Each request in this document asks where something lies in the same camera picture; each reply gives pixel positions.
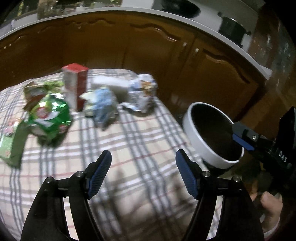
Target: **cabinet door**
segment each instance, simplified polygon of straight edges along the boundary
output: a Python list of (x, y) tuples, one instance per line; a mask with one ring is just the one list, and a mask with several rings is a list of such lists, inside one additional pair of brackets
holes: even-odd
[(64, 65), (120, 68), (127, 46), (125, 15), (95, 12), (65, 19)]
[(123, 68), (137, 74), (151, 74), (159, 85), (158, 96), (168, 97), (186, 60), (194, 33), (177, 22), (155, 16), (128, 15), (129, 43)]
[(236, 55), (226, 55), (197, 36), (178, 78), (171, 101), (178, 112), (193, 102), (209, 103), (235, 118), (254, 95), (258, 84), (240, 67)]

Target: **white countertop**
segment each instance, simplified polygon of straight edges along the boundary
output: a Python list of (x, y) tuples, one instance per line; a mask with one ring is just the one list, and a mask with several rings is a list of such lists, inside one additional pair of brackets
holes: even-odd
[[(129, 1), (130, 1), (130, 5), (131, 6), (135, 6), (135, 7), (124, 7), (124, 6), (128, 6), (129, 5)], [(223, 41), (225, 44), (227, 44), (229, 47), (231, 47), (232, 49), (236, 50), (239, 54), (241, 54), (246, 60), (248, 60), (267, 80), (269, 79), (270, 75), (265, 72), (262, 68), (261, 65), (259, 65), (245, 50), (241, 49), (238, 45), (236, 45), (235, 43), (233, 43), (232, 41), (230, 41), (229, 39), (227, 39), (226, 37), (224, 37), (223, 35), (219, 34), (217, 31), (215, 31), (214, 29), (211, 29), (199, 22), (197, 22), (197, 19), (187, 19), (185, 17), (179, 16), (179, 15), (175, 15), (172, 13), (168, 13), (168, 12), (163, 12), (163, 11), (159, 11), (159, 10), (154, 10), (151, 9), (154, 0), (145, 0), (144, 4), (141, 4), (142, 0), (123, 0), (122, 2), (122, 6), (121, 7), (101, 7), (101, 8), (94, 8), (94, 9), (88, 9), (85, 10), (83, 12), (73, 12), (70, 13), (68, 15), (62, 15), (62, 16), (55, 16), (55, 17), (50, 17), (50, 18), (45, 18), (45, 19), (40, 19), (31, 23), (27, 23), (21, 27), (18, 27), (12, 31), (10, 31), (9, 33), (3, 35), (0, 37), (0, 40), (5, 38), (6, 36), (22, 29), (25, 28), (27, 26), (36, 24), (36, 23), (40, 23), (40, 22), (44, 22), (44, 21), (48, 21), (51, 19), (57, 19), (57, 18), (66, 18), (68, 16), (73, 16), (73, 15), (77, 15), (77, 14), (82, 14), (82, 13), (86, 13), (86, 12), (100, 12), (100, 11), (131, 11), (131, 12), (143, 12), (143, 13), (149, 13), (149, 14), (154, 14), (154, 15), (158, 15), (158, 16), (163, 16), (163, 17), (167, 17), (167, 18), (171, 18), (171, 19), (175, 19), (178, 20), (180, 22), (189, 24), (193, 27), (196, 27), (214, 37), (216, 37), (217, 39)]]

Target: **countertop edge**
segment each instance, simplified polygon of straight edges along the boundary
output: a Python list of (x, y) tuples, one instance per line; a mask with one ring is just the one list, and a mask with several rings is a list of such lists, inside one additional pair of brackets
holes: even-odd
[(136, 7), (100, 7), (100, 8), (94, 8), (94, 9), (88, 9), (85, 10), (83, 12), (73, 12), (67, 15), (62, 15), (62, 16), (55, 16), (55, 17), (50, 17), (50, 18), (44, 18), (44, 19), (40, 19), (28, 24), (25, 24), (21, 27), (18, 27), (10, 32), (8, 32), (7, 34), (3, 35), (0, 37), (0, 41), (11, 35), (14, 32), (17, 32), (18, 30), (31, 26), (33, 24), (37, 24), (37, 23), (41, 23), (44, 21), (48, 21), (48, 20), (52, 20), (52, 19), (58, 19), (58, 18), (66, 18), (69, 16), (74, 16), (74, 15), (78, 15), (78, 14), (84, 14), (84, 13), (88, 13), (88, 12), (102, 12), (102, 11), (129, 11), (129, 12), (143, 12), (143, 13), (150, 13), (150, 14), (154, 14), (154, 15), (158, 15), (158, 16), (162, 16), (162, 17), (167, 17), (167, 18), (171, 18), (183, 23), (186, 23), (188, 25), (191, 25), (193, 27), (196, 27), (212, 36), (214, 36), (215, 38), (221, 40), (222, 42), (224, 42), (225, 44), (227, 44), (229, 47), (231, 47), (232, 49), (234, 49), (235, 51), (237, 51), (240, 55), (242, 55), (246, 60), (248, 60), (267, 80), (269, 79), (269, 75), (263, 70), (263, 68), (261, 67), (260, 64), (258, 64), (247, 52), (245, 52), (242, 48), (240, 48), (238, 45), (236, 45), (235, 43), (233, 43), (232, 41), (230, 41), (229, 39), (227, 39), (226, 37), (224, 37), (223, 35), (221, 35), (220, 33), (212, 30), (211, 28), (198, 23), (194, 20), (179, 16), (179, 15), (175, 15), (169, 12), (164, 12), (164, 11), (159, 11), (159, 10), (155, 10), (155, 9), (147, 9), (147, 8), (136, 8)]

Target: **red box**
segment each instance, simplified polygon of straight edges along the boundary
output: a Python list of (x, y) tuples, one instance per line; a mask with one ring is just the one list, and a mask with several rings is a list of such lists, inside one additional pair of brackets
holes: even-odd
[(86, 92), (88, 68), (80, 64), (69, 64), (62, 67), (64, 72), (65, 97), (67, 103), (76, 111), (82, 111), (84, 100), (79, 96)]

